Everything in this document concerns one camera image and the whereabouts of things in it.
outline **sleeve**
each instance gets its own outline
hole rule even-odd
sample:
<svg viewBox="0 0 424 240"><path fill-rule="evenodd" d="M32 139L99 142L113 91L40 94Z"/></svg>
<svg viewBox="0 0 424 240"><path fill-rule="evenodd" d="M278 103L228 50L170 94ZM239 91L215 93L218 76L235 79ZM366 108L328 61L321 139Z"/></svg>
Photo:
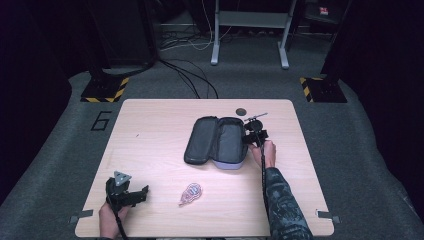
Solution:
<svg viewBox="0 0 424 240"><path fill-rule="evenodd" d="M272 239L313 239L289 184L277 168L266 169L266 195Z"/></svg>

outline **black speaker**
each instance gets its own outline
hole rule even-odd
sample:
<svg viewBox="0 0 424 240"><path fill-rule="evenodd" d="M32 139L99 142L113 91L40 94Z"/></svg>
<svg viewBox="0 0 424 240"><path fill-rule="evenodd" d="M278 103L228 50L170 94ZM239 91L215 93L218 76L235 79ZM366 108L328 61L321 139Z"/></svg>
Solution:
<svg viewBox="0 0 424 240"><path fill-rule="evenodd" d="M150 0L86 0L110 67L157 59Z"/></svg>

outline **yellow black hazard tape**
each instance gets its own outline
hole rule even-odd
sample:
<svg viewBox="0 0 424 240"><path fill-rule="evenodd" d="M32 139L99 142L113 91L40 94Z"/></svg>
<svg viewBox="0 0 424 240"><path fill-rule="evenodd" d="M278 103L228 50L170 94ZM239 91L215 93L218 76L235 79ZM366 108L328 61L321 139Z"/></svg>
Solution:
<svg viewBox="0 0 424 240"><path fill-rule="evenodd" d="M129 81L129 78L125 78L124 80L122 80L116 93L114 95L111 94L113 97L107 97L107 98L81 97L81 102L118 102L122 94L124 93L124 90L125 90L125 87L127 86L128 81Z"/></svg>
<svg viewBox="0 0 424 240"><path fill-rule="evenodd" d="M310 80L318 80L318 81L319 81L319 80L322 80L322 78L308 78L308 79L310 79ZM307 100L308 102L314 102L314 99L313 99L313 97L312 97L311 90L310 90L310 89L309 89L309 87L308 87L308 84L307 84L306 78L301 77L301 78L300 78L300 83L302 84L303 93L305 94L306 100Z"/></svg>

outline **gray carpet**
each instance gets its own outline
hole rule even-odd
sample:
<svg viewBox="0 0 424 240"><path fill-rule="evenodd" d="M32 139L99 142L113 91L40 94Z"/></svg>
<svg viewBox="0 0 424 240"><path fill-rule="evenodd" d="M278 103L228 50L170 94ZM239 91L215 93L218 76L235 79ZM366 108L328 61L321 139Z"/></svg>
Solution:
<svg viewBox="0 0 424 240"><path fill-rule="evenodd" d="M220 98L289 99L293 102L330 211L342 219L323 239L424 239L424 226L408 205L402 185L387 171L376 149L361 103L340 81L348 103L308 103L299 78L319 77L327 41L299 36L282 70L276 41L233 39L221 45L219 65L211 66L212 46L180 47L163 59L199 66ZM172 61L198 75L186 62ZM69 217L82 210L119 109L130 98L195 98L178 74L156 63L130 78L117 103L82 103L88 73L70 79L73 94L54 131L0 208L0 239L77 239ZM202 98L207 85L194 79ZM209 97L214 94L209 89ZM111 111L105 131L90 131L100 111Z"/></svg>

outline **hand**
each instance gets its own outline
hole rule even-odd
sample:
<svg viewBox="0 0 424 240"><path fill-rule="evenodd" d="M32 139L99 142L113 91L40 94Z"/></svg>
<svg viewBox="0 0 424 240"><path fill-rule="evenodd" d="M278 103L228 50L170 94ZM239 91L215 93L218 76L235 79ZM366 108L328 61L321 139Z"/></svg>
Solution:
<svg viewBox="0 0 424 240"><path fill-rule="evenodd" d="M118 216L121 219L122 224L124 223L125 217L127 216L128 210L131 206L122 207L118 212ZM100 218L100 237L107 237L115 239L119 234L118 224L116 223L115 215L113 214L112 208L108 203L104 203L99 210Z"/></svg>
<svg viewBox="0 0 424 240"><path fill-rule="evenodd" d="M249 144L249 149L252 152L256 163L260 167L262 167L261 149L259 147L256 147L253 144ZM265 141L264 142L265 168L275 167L276 154L277 154L277 149L275 147L275 144L270 140Z"/></svg>

